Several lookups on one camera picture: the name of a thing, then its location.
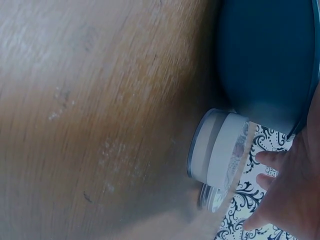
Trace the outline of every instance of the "wood grain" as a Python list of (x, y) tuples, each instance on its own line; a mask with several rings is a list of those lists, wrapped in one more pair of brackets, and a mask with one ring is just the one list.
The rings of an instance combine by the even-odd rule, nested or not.
[(0, 0), (0, 239), (179, 239), (199, 216), (193, 133), (229, 107), (217, 12), (216, 0)]

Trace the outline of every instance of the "black and white patterned paper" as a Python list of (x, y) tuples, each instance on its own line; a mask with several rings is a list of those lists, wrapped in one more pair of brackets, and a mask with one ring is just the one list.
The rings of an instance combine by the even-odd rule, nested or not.
[(256, 154), (261, 151), (286, 151), (291, 145), (285, 135), (257, 126), (243, 175), (214, 240), (297, 240), (271, 224), (253, 231), (243, 230), (244, 221), (255, 211), (266, 193), (256, 183), (256, 176), (260, 173), (273, 177), (277, 175), (274, 169), (256, 162)]

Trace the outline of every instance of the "dark teal object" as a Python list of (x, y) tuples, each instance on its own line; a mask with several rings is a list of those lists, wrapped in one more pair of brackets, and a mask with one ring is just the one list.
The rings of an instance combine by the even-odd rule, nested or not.
[(237, 113), (299, 133), (319, 82), (317, 0), (224, 0), (217, 33), (217, 69)]

